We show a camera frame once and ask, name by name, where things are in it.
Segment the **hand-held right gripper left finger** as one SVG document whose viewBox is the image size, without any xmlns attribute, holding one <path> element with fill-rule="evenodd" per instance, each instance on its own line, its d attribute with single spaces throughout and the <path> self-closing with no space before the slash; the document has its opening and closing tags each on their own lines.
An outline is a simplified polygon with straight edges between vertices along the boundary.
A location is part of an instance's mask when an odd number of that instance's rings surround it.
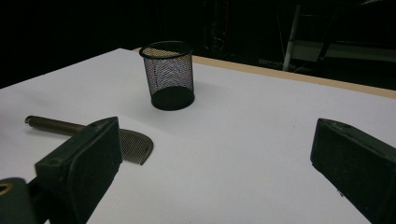
<svg viewBox="0 0 396 224">
<path fill-rule="evenodd" d="M 93 122 L 35 164 L 51 224 L 86 224 L 122 163 L 119 120 Z"/>
</svg>

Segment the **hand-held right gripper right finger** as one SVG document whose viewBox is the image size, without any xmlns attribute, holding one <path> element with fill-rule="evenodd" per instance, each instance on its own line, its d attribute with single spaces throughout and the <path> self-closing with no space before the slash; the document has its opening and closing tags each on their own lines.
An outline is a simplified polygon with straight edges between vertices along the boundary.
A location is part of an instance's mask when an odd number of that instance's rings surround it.
<svg viewBox="0 0 396 224">
<path fill-rule="evenodd" d="M 396 224 L 396 148 L 351 125 L 319 119 L 310 160 L 372 224 Z"/>
</svg>

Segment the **dark brown comb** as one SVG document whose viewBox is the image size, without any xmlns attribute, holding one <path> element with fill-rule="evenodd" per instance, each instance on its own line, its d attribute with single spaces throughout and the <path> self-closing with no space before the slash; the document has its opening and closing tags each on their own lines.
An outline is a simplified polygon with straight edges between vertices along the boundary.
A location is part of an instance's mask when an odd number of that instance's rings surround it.
<svg viewBox="0 0 396 224">
<path fill-rule="evenodd" d="M 24 122 L 30 127 L 39 130 L 69 136 L 78 133 L 84 128 L 84 125 L 39 116 L 28 116 Z M 154 143 L 142 133 L 120 129 L 120 148 L 122 158 L 125 161 L 143 165 L 151 155 Z"/>
</svg>

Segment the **black mesh pen holder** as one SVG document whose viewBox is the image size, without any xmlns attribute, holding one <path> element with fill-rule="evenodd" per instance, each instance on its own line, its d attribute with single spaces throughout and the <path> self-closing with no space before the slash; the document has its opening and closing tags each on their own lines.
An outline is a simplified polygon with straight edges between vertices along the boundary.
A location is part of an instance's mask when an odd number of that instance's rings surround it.
<svg viewBox="0 0 396 224">
<path fill-rule="evenodd" d="M 154 107 L 175 111 L 194 102 L 192 52 L 183 41 L 156 42 L 139 50 Z"/>
</svg>

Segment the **white paper sheet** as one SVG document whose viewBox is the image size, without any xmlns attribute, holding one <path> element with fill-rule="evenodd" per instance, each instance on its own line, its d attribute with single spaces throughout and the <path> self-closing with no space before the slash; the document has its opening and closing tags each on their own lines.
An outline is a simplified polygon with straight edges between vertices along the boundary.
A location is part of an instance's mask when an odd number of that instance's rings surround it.
<svg viewBox="0 0 396 224">
<path fill-rule="evenodd" d="M 118 117 L 148 135 L 143 165 L 125 163 L 89 224 L 368 224 L 311 164 L 318 119 L 396 147 L 396 91 L 195 57 L 195 100 L 151 105 L 143 61 L 117 49 L 0 90 L 0 179 L 31 179 L 64 138 L 37 115 L 80 124 Z"/>
</svg>

